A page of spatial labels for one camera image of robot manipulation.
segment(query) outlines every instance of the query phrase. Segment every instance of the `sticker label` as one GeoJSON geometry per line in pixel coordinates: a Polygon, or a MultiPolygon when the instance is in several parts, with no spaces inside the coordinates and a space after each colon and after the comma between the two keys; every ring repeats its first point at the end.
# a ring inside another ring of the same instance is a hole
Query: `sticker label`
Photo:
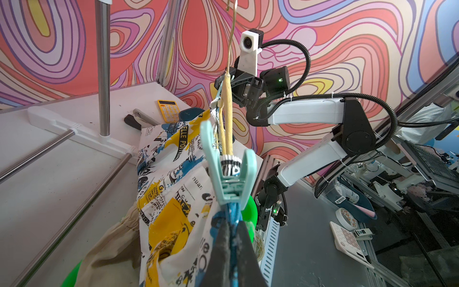
{"type": "Polygon", "coordinates": [[[188,126],[186,125],[180,129],[179,149],[173,161],[176,161],[180,157],[180,154],[182,153],[182,150],[186,147],[187,143],[188,143],[188,126]]]}
{"type": "Polygon", "coordinates": [[[336,200],[335,200],[335,203],[336,203],[336,204],[340,204],[340,203],[342,203],[342,202],[345,201],[345,200],[346,200],[346,198],[345,198],[344,196],[341,196],[339,199],[336,199],[336,200]]]}

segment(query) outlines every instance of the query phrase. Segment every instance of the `zip tie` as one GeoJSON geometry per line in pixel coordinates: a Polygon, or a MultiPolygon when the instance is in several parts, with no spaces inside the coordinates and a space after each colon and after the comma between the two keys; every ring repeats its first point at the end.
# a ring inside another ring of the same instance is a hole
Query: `zip tie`
{"type": "Polygon", "coordinates": [[[348,168],[350,171],[352,171],[352,169],[351,169],[350,167],[348,167],[348,166],[343,162],[342,159],[340,159],[340,162],[341,162],[346,168],[348,168]]]}
{"type": "Polygon", "coordinates": [[[380,136],[378,133],[375,132],[375,135],[376,135],[378,138],[382,139],[382,136],[380,136]]]}

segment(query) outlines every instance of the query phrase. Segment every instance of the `white camera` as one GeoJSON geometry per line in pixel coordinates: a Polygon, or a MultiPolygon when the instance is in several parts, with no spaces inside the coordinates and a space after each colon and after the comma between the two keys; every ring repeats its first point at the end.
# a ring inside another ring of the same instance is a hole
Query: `white camera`
{"type": "Polygon", "coordinates": [[[258,49],[258,33],[251,31],[242,32],[239,47],[241,51],[246,53],[256,51],[258,49]]]}

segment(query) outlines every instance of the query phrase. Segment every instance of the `keyboard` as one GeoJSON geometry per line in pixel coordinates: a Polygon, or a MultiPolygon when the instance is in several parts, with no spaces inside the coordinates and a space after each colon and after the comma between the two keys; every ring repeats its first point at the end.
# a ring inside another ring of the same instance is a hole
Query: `keyboard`
{"type": "Polygon", "coordinates": [[[426,151],[422,148],[422,146],[415,145],[409,141],[405,142],[411,148],[411,150],[416,153],[417,160],[422,161],[422,163],[427,166],[433,174],[448,180],[459,182],[459,174],[453,170],[448,169],[448,167],[439,157],[426,151]]]}

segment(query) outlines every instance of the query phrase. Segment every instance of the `table surface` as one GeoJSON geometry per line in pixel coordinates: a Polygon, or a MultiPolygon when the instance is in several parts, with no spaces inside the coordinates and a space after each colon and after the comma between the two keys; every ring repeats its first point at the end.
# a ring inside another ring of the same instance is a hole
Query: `table surface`
{"type": "MultiPolygon", "coordinates": [[[[135,108],[164,123],[157,100],[189,106],[158,83],[114,90],[112,137],[138,146],[140,131],[123,119],[135,108]]],[[[98,95],[39,104],[99,130],[98,95]]],[[[26,109],[0,113],[0,170],[26,156],[56,135],[32,126],[26,109]]],[[[242,158],[246,148],[235,142],[242,158]]],[[[0,286],[9,286],[72,216],[119,159],[67,140],[0,185],[0,286]]],[[[258,168],[262,159],[257,157],[258,168]]],[[[67,274],[102,235],[126,214],[137,193],[135,166],[128,163],[39,269],[28,286],[60,286],[67,274]]]]}
{"type": "Polygon", "coordinates": [[[365,266],[338,251],[330,221],[336,205],[298,181],[285,192],[287,226],[279,231],[271,286],[369,287],[365,266]]]}

